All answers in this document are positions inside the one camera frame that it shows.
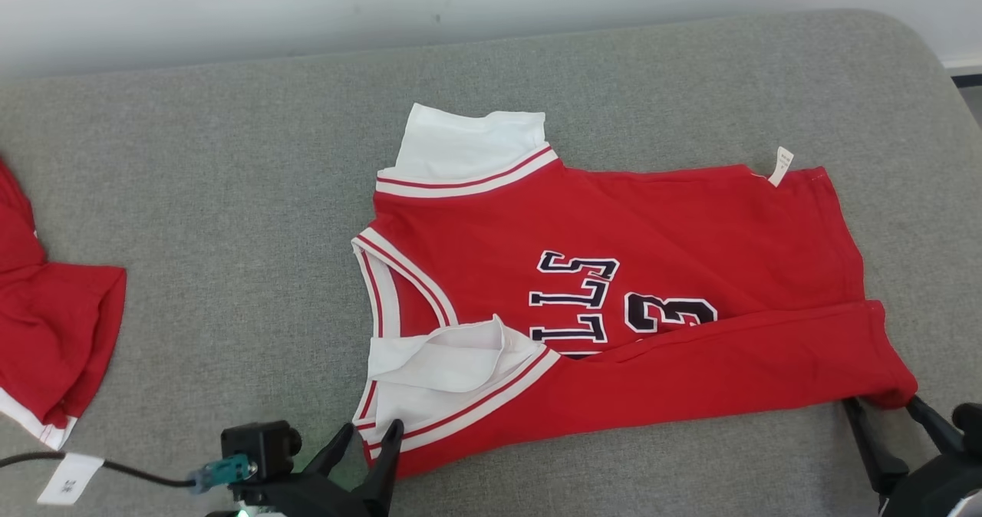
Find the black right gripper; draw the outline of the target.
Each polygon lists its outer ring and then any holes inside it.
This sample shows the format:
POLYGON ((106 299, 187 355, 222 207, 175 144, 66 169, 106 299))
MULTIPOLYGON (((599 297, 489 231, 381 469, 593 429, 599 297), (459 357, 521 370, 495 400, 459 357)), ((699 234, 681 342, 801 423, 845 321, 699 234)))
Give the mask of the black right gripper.
POLYGON ((947 516, 981 486, 980 458, 964 452, 964 435, 919 396, 905 406, 908 415, 940 452, 915 471, 891 454, 875 433, 857 398, 842 401, 871 489, 886 500, 881 516, 947 516))

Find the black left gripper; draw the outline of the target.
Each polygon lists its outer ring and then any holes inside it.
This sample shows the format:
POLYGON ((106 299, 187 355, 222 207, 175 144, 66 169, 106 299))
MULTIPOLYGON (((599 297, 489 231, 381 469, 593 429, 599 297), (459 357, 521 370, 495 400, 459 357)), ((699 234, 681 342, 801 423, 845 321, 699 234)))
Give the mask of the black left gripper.
POLYGON ((389 516, 404 435, 403 420, 390 423, 371 471, 362 483, 347 490, 329 476, 346 455, 354 431, 353 423, 341 426, 305 466, 305 474, 266 482, 230 483, 232 498, 242 506, 238 515, 389 516))

